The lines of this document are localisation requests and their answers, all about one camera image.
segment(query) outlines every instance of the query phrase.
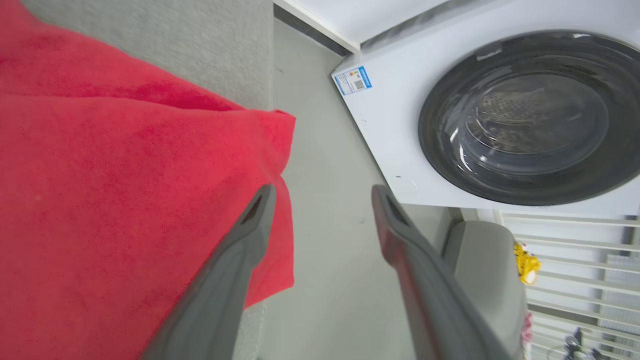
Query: floor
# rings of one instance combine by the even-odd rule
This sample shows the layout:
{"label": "floor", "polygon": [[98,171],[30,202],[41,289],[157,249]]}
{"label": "floor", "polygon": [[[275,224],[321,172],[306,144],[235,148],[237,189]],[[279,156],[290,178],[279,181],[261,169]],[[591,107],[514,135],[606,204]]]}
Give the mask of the floor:
{"label": "floor", "polygon": [[[329,73],[341,57],[275,21],[274,105],[298,118],[284,172],[293,206],[292,289],[265,303],[262,360],[414,359],[393,269],[374,227],[384,183]],[[441,247],[446,208],[407,207]]]}

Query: yellow plush toy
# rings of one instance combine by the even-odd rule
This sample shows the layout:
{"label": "yellow plush toy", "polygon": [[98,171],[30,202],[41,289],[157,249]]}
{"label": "yellow plush toy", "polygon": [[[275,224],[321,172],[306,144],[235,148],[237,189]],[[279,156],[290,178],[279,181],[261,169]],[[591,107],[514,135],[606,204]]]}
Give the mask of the yellow plush toy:
{"label": "yellow plush toy", "polygon": [[538,270],[540,270],[541,265],[540,260],[527,251],[527,245],[521,245],[518,242],[516,242],[513,247],[513,252],[516,254],[520,281],[527,285],[532,285],[538,278]]}

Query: blue and white label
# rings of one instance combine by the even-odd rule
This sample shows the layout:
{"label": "blue and white label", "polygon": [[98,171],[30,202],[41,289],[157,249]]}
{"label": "blue and white label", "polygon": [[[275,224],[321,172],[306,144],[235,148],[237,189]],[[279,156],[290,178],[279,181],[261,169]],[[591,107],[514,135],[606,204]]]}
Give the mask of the blue and white label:
{"label": "blue and white label", "polygon": [[371,87],[371,82],[369,81],[367,72],[364,70],[364,66],[343,72],[340,75],[334,76],[334,78],[335,83],[338,84],[343,95],[367,90]]}

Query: white washing machine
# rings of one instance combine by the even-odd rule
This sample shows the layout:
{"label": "white washing machine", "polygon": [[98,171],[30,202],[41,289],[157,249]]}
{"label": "white washing machine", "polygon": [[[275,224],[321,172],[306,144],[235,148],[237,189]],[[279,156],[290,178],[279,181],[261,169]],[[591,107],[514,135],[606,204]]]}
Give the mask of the white washing machine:
{"label": "white washing machine", "polygon": [[332,76],[400,202],[638,215],[638,49],[638,0],[453,0]]}

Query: red fabric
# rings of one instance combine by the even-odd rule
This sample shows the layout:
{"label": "red fabric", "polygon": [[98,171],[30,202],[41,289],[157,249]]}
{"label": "red fabric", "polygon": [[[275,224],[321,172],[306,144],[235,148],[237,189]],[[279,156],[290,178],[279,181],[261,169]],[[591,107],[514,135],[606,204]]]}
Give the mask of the red fabric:
{"label": "red fabric", "polygon": [[0,359],[135,358],[265,183],[291,287],[293,127],[0,0]]}

